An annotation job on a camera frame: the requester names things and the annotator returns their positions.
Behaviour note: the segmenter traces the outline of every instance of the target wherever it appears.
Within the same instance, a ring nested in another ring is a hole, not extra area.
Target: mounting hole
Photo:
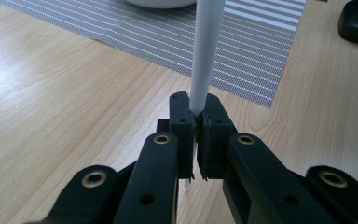
[[[171,138],[168,135],[164,134],[156,136],[153,140],[155,143],[161,145],[171,142]]]
[[[146,193],[139,197],[139,203],[143,205],[150,205],[155,201],[155,197],[151,193]]]
[[[247,135],[240,135],[237,140],[244,145],[252,145],[255,142],[253,137]]]
[[[106,180],[106,173],[104,171],[96,170],[86,174],[81,183],[83,187],[92,189],[100,186]]]
[[[324,183],[336,188],[343,189],[348,186],[348,182],[344,177],[330,171],[319,172],[319,177]]]
[[[300,200],[294,195],[288,194],[288,195],[284,196],[283,199],[285,202],[287,202],[290,205],[299,205],[300,204]]]

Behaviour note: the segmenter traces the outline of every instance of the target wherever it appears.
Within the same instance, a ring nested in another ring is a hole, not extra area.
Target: table surface
[[[210,88],[239,132],[301,175],[358,180],[358,45],[341,39],[346,1],[308,0],[271,109]],[[139,155],[190,78],[0,6],[0,223],[47,215],[79,170]],[[233,223],[221,180],[180,188],[179,223]]]

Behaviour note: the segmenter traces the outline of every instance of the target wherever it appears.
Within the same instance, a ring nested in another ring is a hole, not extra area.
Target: gray striped mat
[[[271,107],[306,0],[227,0],[212,85]],[[190,76],[196,5],[150,9],[123,0],[0,0]]]

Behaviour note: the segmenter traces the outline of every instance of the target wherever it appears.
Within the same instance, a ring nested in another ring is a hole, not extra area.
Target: wood grain
[[[271,109],[211,88],[240,132],[291,170],[358,179],[358,45],[341,39],[346,1],[309,0]],[[190,79],[0,6],[0,223],[43,218],[72,176],[135,161],[168,97]],[[180,189],[178,223],[233,223],[222,181]]]

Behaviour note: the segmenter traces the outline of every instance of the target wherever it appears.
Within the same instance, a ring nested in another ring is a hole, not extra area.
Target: white plastic tube
[[[196,118],[205,108],[225,2],[225,0],[197,1],[189,106]]]

